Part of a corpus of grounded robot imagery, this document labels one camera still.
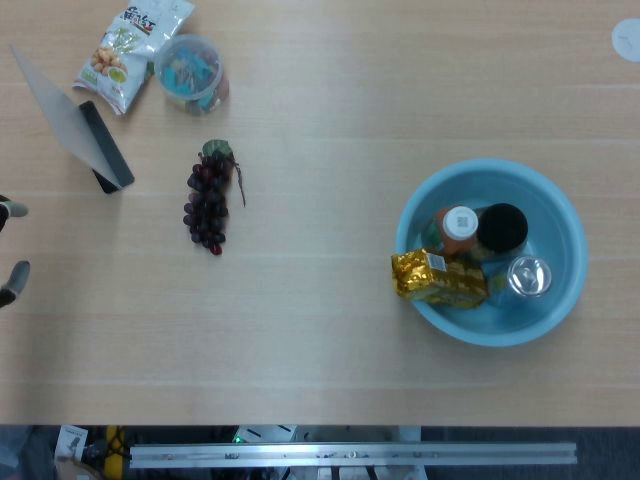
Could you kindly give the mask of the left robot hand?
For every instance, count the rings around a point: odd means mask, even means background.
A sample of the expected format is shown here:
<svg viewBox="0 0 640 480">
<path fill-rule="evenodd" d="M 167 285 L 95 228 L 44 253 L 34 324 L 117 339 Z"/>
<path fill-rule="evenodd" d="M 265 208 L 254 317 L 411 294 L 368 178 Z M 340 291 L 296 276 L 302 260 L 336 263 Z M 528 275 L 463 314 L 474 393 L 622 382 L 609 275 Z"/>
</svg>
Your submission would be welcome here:
<svg viewBox="0 0 640 480">
<path fill-rule="evenodd" d="M 4 228 L 8 219 L 24 217 L 27 214 L 28 208 L 24 204 L 1 196 L 1 228 Z M 27 284 L 30 269 L 31 264 L 27 260 L 20 260 L 14 265 L 8 280 L 1 285 L 1 307 L 10 305 L 21 295 Z"/>
</svg>

